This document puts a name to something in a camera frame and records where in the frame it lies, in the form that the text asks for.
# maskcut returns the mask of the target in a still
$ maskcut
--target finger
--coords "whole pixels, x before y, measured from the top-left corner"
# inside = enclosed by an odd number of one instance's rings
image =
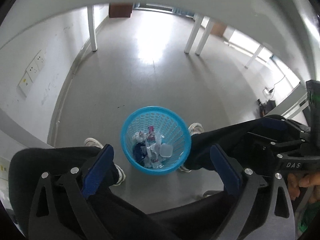
[[[313,174],[309,174],[304,178],[300,179],[299,186],[300,187],[310,187],[320,185],[320,172],[316,172]]]
[[[313,204],[313,203],[316,203],[318,200],[317,200],[317,198],[316,198],[316,196],[315,196],[315,194],[314,194],[314,192],[312,193],[312,195],[311,195],[311,197],[309,198],[309,200],[308,200],[308,202],[310,203],[310,204]]]
[[[300,196],[299,187],[292,187],[290,184],[288,184],[288,192],[291,200],[295,200]]]
[[[317,200],[320,200],[320,186],[315,186],[315,189],[313,190],[313,194],[315,195]]]
[[[299,186],[299,179],[293,173],[288,174],[288,184],[291,184],[293,187]]]

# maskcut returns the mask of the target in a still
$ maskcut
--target white sneaker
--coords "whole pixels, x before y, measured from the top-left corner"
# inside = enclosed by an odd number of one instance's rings
[[[198,122],[194,122],[192,125],[189,126],[188,131],[190,133],[190,135],[194,135],[194,134],[200,134],[204,132],[204,128],[202,127],[202,124],[198,123]],[[187,172],[189,173],[192,170],[187,169],[184,165],[181,165],[179,167],[179,171],[183,171],[183,172]]]
[[[199,134],[204,132],[204,128],[202,127],[202,124],[198,122],[194,122],[192,125],[189,126],[188,131],[190,135]]]
[[[189,172],[192,171],[192,170],[189,170],[189,169],[187,169],[184,165],[181,165],[181,166],[179,167],[179,171],[183,171],[183,172],[189,173]]]
[[[95,146],[95,147],[98,147],[101,149],[103,148],[103,145],[98,140],[96,140],[94,138],[85,139],[84,146]],[[118,173],[119,173],[119,179],[118,179],[117,183],[114,184],[114,186],[119,186],[122,182],[124,182],[126,175],[125,175],[124,171],[117,164],[115,164],[115,166],[116,166]]]
[[[126,175],[125,175],[124,171],[117,164],[115,164],[115,166],[116,166],[118,173],[119,173],[119,179],[118,179],[118,182],[116,184],[114,184],[114,186],[119,186],[122,182],[124,182]]]
[[[93,138],[87,138],[84,140],[84,146],[95,146],[98,147],[100,149],[103,148],[103,145],[96,139]]]

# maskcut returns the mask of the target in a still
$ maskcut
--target trash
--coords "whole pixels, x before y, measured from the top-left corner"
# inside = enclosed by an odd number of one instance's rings
[[[155,130],[153,126],[149,126],[148,127],[148,142],[155,142],[156,141],[156,137],[155,137]]]
[[[160,156],[170,158],[173,153],[173,146],[170,144],[162,144],[160,145]]]
[[[132,141],[136,142],[133,147],[133,157],[137,163],[145,168],[158,169],[164,165],[163,161],[172,156],[173,146],[162,142],[163,135],[148,127],[148,133],[136,132]]]
[[[136,141],[137,143],[142,143],[146,140],[146,134],[142,131],[140,132],[136,132],[133,136],[132,136],[132,141]]]
[[[137,143],[133,148],[133,157],[137,163],[144,166],[143,160],[147,156],[147,150],[145,143]]]

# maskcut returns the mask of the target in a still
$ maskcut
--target green object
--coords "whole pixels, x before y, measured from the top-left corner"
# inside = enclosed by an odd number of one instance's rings
[[[308,93],[308,99],[311,104],[319,104],[320,103],[320,95],[315,93]]]
[[[307,204],[307,208],[302,216],[302,219],[298,222],[298,229],[302,233],[307,230],[308,226],[311,224],[311,222],[315,218],[319,209],[320,209],[320,202]]]

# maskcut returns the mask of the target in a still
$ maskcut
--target electrical outlet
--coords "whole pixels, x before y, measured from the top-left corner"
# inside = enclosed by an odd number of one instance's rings
[[[36,62],[39,70],[41,70],[44,67],[45,59],[42,50],[36,55],[34,61]]]
[[[27,73],[29,74],[31,81],[35,82],[38,74],[39,74],[39,69],[35,61],[31,61],[30,65],[26,69]]]
[[[10,162],[0,157],[0,178],[8,180]]]
[[[19,82],[19,87],[25,96],[28,95],[31,85],[32,85],[31,78],[29,77],[29,74],[25,72],[23,75],[23,78]]]

